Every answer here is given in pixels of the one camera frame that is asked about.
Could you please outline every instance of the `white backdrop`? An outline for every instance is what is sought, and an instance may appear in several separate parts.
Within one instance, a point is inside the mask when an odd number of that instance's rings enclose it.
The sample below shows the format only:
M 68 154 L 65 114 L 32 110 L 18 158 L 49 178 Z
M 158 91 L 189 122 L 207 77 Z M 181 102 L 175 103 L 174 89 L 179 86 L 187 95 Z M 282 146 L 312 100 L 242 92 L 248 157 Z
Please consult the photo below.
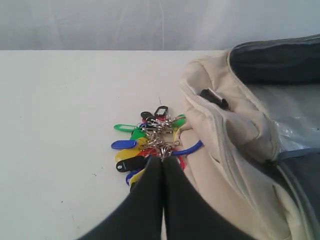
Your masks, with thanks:
M 217 50 L 320 33 L 319 0 L 0 0 L 1 50 Z

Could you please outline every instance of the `white tabletop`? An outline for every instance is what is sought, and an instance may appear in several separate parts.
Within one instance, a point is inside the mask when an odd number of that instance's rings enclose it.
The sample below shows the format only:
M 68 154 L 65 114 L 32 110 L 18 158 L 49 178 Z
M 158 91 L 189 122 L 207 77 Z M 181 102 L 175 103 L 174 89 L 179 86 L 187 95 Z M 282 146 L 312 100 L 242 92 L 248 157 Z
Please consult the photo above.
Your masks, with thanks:
M 167 105 L 208 51 L 0 51 L 0 239 L 73 240 L 129 193 L 113 125 Z

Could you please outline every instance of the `bag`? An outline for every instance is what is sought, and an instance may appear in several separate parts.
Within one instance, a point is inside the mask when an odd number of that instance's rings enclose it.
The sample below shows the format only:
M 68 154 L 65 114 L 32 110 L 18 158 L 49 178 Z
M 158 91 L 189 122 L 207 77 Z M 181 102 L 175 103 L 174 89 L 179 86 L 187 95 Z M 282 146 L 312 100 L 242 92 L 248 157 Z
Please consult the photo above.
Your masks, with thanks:
M 215 51 L 180 87 L 188 123 L 176 138 L 203 142 L 184 170 L 203 199 L 255 239 L 320 239 L 320 35 Z

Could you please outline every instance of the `bundle of key tags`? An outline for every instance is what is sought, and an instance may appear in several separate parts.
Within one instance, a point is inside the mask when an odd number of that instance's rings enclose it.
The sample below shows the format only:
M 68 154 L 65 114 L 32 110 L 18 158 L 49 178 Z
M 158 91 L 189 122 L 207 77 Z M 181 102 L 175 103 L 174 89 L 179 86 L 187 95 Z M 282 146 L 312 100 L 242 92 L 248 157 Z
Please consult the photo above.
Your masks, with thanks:
M 115 125 L 115 130 L 131 133 L 131 137 L 111 144 L 112 149 L 119 150 L 114 157 L 116 170 L 120 173 L 129 172 L 125 181 L 130 189 L 144 173 L 150 156 L 162 159 L 177 156 L 181 168 L 185 168 L 183 151 L 176 151 L 180 142 L 174 140 L 175 133 L 186 122 L 185 115 L 171 119 L 167 106 L 158 107 L 154 114 L 143 111 L 140 115 L 142 122 L 137 125 Z

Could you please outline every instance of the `cream fabric bag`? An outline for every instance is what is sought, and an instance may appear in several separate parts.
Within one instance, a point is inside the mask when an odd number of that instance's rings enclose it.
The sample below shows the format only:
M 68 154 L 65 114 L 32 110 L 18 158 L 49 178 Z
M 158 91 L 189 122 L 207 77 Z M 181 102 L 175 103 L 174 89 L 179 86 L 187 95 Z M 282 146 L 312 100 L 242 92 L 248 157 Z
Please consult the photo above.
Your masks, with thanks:
M 185 175 L 215 211 L 253 238 L 312 239 L 295 199 L 259 167 L 277 158 L 281 144 L 269 111 L 231 67 L 230 57 L 238 48 L 195 59 L 182 76 L 188 123 L 176 138 L 184 148 L 198 139 L 204 144 L 187 156 Z M 199 96 L 207 88 L 225 98 L 229 110 Z

